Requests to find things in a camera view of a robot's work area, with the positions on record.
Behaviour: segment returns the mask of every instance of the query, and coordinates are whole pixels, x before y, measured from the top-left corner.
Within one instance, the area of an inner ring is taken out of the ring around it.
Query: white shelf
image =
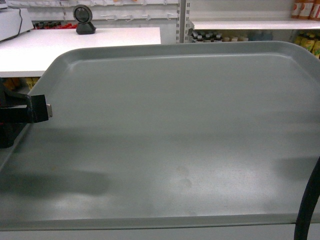
[[[220,29],[220,30],[293,30],[293,29],[320,29],[320,21],[312,20],[205,20],[190,19],[190,27],[194,30]]]
[[[0,77],[40,77],[59,55],[75,49],[153,44],[161,44],[159,27],[97,28],[88,35],[75,29],[31,30],[0,42]]]

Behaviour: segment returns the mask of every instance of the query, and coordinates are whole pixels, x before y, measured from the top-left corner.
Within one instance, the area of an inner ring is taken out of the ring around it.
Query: plastic tray
[[[2,159],[0,230],[294,223],[320,156],[319,76],[284,42],[65,53],[30,92],[53,118]]]

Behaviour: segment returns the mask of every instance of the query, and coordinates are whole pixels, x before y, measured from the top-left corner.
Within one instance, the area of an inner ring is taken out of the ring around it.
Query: orange bottle
[[[304,0],[295,0],[294,1],[292,13],[291,13],[291,17],[293,19],[297,19],[299,17],[299,13],[301,11],[301,7],[302,7],[303,2],[304,2]]]
[[[309,19],[320,21],[320,0],[315,0]]]
[[[302,3],[299,19],[308,19],[315,0],[304,0]]]

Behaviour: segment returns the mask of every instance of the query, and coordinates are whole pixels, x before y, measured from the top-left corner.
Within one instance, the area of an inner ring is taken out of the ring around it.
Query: stain
[[[189,170],[185,166],[178,166],[176,168],[176,173],[182,178],[187,178],[189,176]]]
[[[190,189],[192,187],[192,182],[187,178],[183,178],[178,182],[178,187],[181,189]]]

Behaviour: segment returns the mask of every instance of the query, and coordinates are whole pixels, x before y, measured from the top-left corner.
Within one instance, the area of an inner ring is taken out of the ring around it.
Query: white machine
[[[6,9],[8,7],[5,0],[0,0],[0,9]]]
[[[0,0],[0,41],[34,28],[27,9],[6,7],[8,7],[6,2]]]

